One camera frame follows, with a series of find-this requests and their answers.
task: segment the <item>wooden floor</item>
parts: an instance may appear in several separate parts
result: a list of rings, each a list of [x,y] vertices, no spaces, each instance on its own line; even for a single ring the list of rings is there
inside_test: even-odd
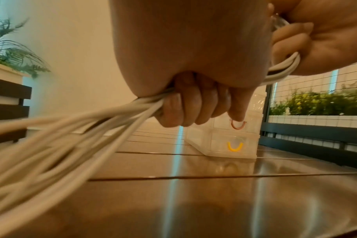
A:
[[[304,238],[357,231],[357,170],[264,146],[256,160],[207,157],[184,137],[182,129],[138,129],[87,184],[7,237]]]

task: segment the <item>white planter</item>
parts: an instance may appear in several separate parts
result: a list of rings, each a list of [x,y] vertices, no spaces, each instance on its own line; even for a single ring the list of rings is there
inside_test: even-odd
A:
[[[357,128],[357,116],[269,116],[269,122]]]
[[[23,74],[21,72],[13,70],[12,68],[0,64],[1,80],[5,80],[16,84],[22,84],[24,76],[30,77],[27,74]],[[0,96],[0,104],[18,105],[18,103],[19,103],[18,98],[9,98],[9,97]]]

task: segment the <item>white cable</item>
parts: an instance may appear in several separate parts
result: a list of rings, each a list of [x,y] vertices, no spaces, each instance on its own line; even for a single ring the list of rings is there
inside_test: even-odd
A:
[[[299,63],[300,55],[292,54],[284,62],[270,67],[261,85],[283,80]],[[49,124],[45,130],[0,152],[0,237],[46,212],[90,179],[120,145],[161,108],[170,92],[74,116],[0,124],[0,135]],[[83,127],[87,128],[84,133],[63,142],[65,136]],[[117,129],[114,134],[104,137],[113,129]]]

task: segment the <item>bundle of white cables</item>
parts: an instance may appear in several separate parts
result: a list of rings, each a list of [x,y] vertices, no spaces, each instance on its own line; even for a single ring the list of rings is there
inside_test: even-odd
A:
[[[284,79],[299,62],[300,56],[295,53],[271,67],[262,85]],[[0,237],[46,212],[83,185],[161,108],[168,93],[65,118],[21,119],[0,124],[0,135],[49,124],[45,130],[0,151]],[[64,136],[85,126],[86,131],[79,137],[62,142]],[[115,133],[104,136],[112,129]]]

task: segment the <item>drawer handle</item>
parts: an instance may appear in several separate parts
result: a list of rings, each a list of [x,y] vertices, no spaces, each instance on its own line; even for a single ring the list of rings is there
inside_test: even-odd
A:
[[[231,126],[233,129],[235,130],[242,130],[245,126],[246,122],[243,122],[242,125],[240,127],[236,127],[234,124],[233,124],[233,120],[231,120]]]
[[[237,147],[236,149],[232,148],[231,146],[231,143],[230,142],[227,142],[227,145],[228,145],[228,149],[232,152],[238,152],[241,150],[242,146],[243,146],[243,143],[240,143],[239,147]]]

